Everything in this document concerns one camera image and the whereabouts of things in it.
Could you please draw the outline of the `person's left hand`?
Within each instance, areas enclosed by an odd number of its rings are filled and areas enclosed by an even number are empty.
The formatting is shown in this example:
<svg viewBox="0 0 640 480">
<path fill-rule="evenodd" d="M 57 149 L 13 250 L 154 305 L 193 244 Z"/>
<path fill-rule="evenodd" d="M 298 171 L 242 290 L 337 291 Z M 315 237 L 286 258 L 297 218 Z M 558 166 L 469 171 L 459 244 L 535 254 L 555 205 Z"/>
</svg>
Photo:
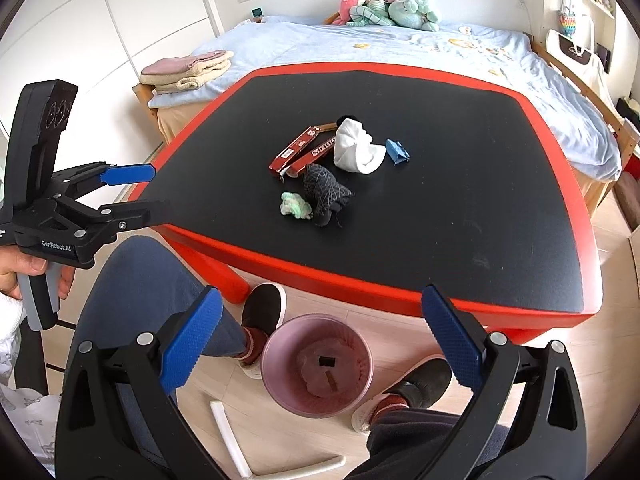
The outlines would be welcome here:
<svg viewBox="0 0 640 480">
<path fill-rule="evenodd" d="M 22 293 L 17 275 L 39 276 L 48 270 L 46 260 L 24 254 L 17 246 L 2 246 L 0 248 L 0 283 L 3 295 L 14 299 L 21 299 Z M 75 269 L 62 266 L 60 281 L 58 282 L 58 296 L 66 299 L 70 293 L 75 278 Z"/>
</svg>

